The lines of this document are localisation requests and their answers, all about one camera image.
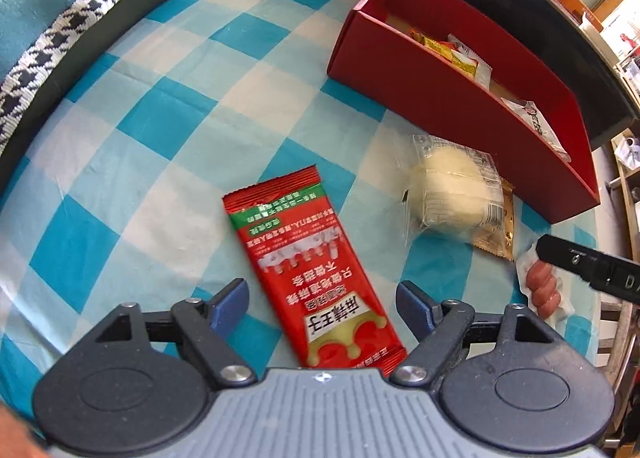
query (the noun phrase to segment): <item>red snack packet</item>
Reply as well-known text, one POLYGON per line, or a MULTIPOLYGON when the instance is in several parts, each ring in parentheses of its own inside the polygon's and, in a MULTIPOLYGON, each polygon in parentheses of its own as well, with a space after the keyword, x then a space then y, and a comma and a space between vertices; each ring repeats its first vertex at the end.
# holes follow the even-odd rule
POLYGON ((315 166, 222 201, 304 366, 375 366, 386 376, 406 357, 315 166))

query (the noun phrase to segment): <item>open box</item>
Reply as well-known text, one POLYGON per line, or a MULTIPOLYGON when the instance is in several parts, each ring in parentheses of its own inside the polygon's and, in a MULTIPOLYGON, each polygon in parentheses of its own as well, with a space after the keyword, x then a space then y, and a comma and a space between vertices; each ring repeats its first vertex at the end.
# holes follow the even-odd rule
POLYGON ((360 0, 347 16, 327 72, 428 133, 491 154, 514 193, 550 223, 600 202, 572 93, 527 48, 462 0, 360 0), (499 83, 494 93, 387 24, 390 18, 436 40, 455 35, 493 68, 492 80, 499 83), (535 102, 571 162, 499 96, 535 102))

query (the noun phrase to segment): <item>blue checkered tablecloth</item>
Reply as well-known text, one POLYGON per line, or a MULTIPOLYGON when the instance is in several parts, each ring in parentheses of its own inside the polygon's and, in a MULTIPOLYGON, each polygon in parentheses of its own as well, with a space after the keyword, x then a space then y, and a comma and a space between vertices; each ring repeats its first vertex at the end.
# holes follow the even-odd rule
MULTIPOLYGON (((118 303, 166 310, 238 276, 251 304, 230 344, 258 372, 295 364, 221 198, 311 164, 408 349, 401 279, 478 311, 520 300, 513 263, 434 236, 403 241, 393 138, 419 130, 326 76, 357 1, 168 0, 82 77, 2 198, 5 402, 31 416, 36 381, 118 303)), ((515 209, 517 254, 544 232, 596 247, 593 212, 551 227, 515 209)), ((567 287, 576 315, 559 331, 594 359, 597 297, 567 287)))

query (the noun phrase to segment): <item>black and white border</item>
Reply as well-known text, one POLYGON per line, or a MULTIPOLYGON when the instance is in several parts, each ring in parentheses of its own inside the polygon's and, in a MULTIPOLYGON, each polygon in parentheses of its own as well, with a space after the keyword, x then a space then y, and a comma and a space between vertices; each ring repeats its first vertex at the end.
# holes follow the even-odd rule
POLYGON ((38 89, 66 52, 120 0, 75 0, 11 69, 0 86, 0 155, 38 89))

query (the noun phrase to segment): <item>sausage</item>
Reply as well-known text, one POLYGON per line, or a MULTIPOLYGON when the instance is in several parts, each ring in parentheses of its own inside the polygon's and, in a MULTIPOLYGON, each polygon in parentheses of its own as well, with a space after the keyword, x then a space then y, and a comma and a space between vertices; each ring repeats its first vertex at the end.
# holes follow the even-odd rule
POLYGON ((551 296, 555 292, 557 286, 558 280, 556 277, 549 276, 546 283, 531 294, 531 302, 533 303, 533 306, 539 307, 545 304, 549 299, 551 299, 551 296))
POLYGON ((549 300, 545 304, 538 308, 538 315, 540 316, 540 318, 542 320, 546 320, 551 317, 551 314, 558 308, 561 299, 562 298, 560 296, 560 292, 558 292, 557 290, 553 292, 551 298, 549 298, 549 300))
POLYGON ((546 283, 546 280, 551 276, 553 267, 545 263, 544 261, 537 260, 531 265, 531 268, 527 272, 525 279, 525 285, 527 288, 536 290, 546 283))

